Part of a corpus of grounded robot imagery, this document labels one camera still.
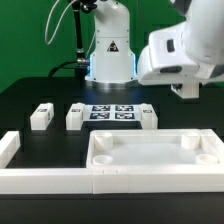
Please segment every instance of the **white plastic block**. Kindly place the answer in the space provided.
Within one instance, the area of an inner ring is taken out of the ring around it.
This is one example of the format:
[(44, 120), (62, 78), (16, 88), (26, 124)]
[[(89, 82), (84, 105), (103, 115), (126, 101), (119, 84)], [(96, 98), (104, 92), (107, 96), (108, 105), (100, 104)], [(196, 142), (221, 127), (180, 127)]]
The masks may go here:
[(158, 127), (158, 118), (156, 113), (150, 104), (141, 104), (139, 106), (141, 111), (141, 125), (142, 129), (157, 129)]
[(176, 90), (173, 86), (171, 89), (183, 99), (199, 98), (199, 83), (184, 83), (181, 89)]
[(66, 116), (66, 129), (68, 131), (81, 130), (83, 124), (83, 110), (85, 104), (72, 104)]
[(18, 131), (9, 131), (0, 141), (0, 168), (5, 168), (20, 147)]
[(54, 105), (40, 104), (30, 117), (31, 130), (46, 130), (53, 117)]
[(3, 169), (0, 194), (92, 194), (88, 169)]

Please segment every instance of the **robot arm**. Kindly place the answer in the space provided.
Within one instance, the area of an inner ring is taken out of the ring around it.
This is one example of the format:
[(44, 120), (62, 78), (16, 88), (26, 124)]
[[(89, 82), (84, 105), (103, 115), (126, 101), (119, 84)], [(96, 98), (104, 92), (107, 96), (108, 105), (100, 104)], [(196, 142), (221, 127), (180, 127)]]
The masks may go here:
[(138, 63), (139, 82), (195, 85), (223, 81), (224, 1), (170, 1), (186, 22), (150, 34)]

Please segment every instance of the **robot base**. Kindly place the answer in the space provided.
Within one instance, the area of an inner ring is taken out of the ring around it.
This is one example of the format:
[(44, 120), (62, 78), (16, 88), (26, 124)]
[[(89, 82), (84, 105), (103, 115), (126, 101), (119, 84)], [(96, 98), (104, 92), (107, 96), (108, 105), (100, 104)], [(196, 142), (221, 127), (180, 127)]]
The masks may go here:
[(108, 90), (109, 89), (126, 89), (126, 88), (141, 86), (138, 83), (138, 80), (132, 80), (130, 82), (125, 82), (125, 83), (103, 83), (103, 82), (85, 80), (85, 84), (88, 87), (93, 87), (98, 89), (108, 89)]

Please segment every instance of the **cable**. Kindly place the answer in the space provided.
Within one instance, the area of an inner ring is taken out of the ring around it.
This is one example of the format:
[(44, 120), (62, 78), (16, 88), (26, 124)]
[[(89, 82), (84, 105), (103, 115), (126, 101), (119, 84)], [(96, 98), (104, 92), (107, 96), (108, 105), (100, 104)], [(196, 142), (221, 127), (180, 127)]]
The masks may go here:
[(57, 24), (56, 28), (55, 28), (55, 30), (54, 30), (54, 33), (53, 33), (52, 37), (51, 37), (50, 40), (49, 40), (49, 39), (48, 39), (48, 30), (49, 30), (49, 24), (50, 24), (50, 21), (51, 21), (51, 16), (52, 16), (52, 14), (53, 14), (53, 12), (54, 12), (56, 6), (57, 6), (58, 3), (60, 2), (60, 0), (57, 0), (57, 1), (55, 2), (55, 4), (53, 5), (53, 7), (52, 7), (52, 9), (51, 9), (51, 11), (50, 11), (50, 13), (49, 13), (48, 20), (47, 20), (47, 24), (46, 24), (46, 29), (45, 29), (45, 43), (46, 43), (46, 44), (51, 44), (51, 43), (52, 43), (52, 41), (54, 40), (54, 38), (55, 38), (55, 36), (56, 36), (56, 33), (57, 33), (57, 31), (58, 31), (58, 28), (59, 28), (59, 26), (60, 26), (60, 24), (61, 24), (61, 21), (62, 21), (64, 15), (65, 15), (65, 13), (66, 13), (67, 10), (69, 9), (69, 7), (70, 7), (74, 2), (76, 2), (76, 1), (77, 1), (77, 0), (73, 0), (73, 1), (72, 1), (71, 3), (69, 3), (69, 5), (65, 8), (65, 10), (63, 11), (63, 13), (62, 13), (62, 15), (61, 15), (61, 17), (60, 17), (60, 19), (59, 19), (59, 21), (58, 21), (58, 24)]
[(142, 10), (141, 10), (141, 7), (140, 7), (140, 1), (139, 1), (139, 0), (136, 0), (136, 4), (137, 4), (138, 14), (139, 14), (139, 18), (140, 18), (140, 22), (141, 22), (143, 31), (144, 31), (145, 33), (148, 33), (148, 31), (147, 31), (147, 29), (146, 29), (146, 26), (145, 26), (145, 23), (143, 22)]
[(53, 75), (60, 69), (74, 69), (74, 68), (66, 68), (65, 66), (70, 65), (70, 64), (75, 64), (75, 63), (77, 63), (76, 60), (75, 61), (67, 61), (67, 62), (64, 62), (64, 63), (60, 64), (57, 67), (52, 68), (51, 71), (48, 74), (48, 77), (50, 77), (50, 78), (53, 77)]
[(92, 46), (93, 46), (93, 42), (94, 42), (94, 40), (95, 40), (95, 37), (96, 37), (96, 31), (95, 31), (94, 34), (93, 34), (92, 41), (91, 41), (90, 46), (89, 46), (89, 49), (88, 49), (88, 51), (87, 51), (87, 54), (86, 54), (86, 57), (87, 57), (87, 58), (88, 58), (88, 56), (89, 56), (89, 52), (90, 52), (90, 50), (91, 50), (91, 48), (92, 48)]

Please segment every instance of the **white wall piece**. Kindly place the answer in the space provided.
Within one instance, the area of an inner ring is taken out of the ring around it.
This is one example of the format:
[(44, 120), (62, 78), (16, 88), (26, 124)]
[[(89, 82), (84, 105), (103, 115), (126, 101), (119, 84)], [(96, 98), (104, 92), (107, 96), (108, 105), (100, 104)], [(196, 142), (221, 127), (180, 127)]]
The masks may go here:
[(142, 129), (157, 129), (158, 118), (151, 104), (141, 104), (139, 106), (141, 111), (141, 125)]
[(52, 103), (40, 104), (30, 117), (31, 130), (46, 130), (54, 116)]
[(85, 104), (72, 104), (66, 116), (66, 129), (68, 131), (81, 130), (83, 124), (83, 110)]
[(93, 194), (128, 193), (128, 178), (126, 169), (94, 170)]
[(9, 131), (0, 140), (0, 169), (5, 168), (20, 147), (18, 131)]
[(88, 169), (2, 169), (0, 194), (91, 194)]

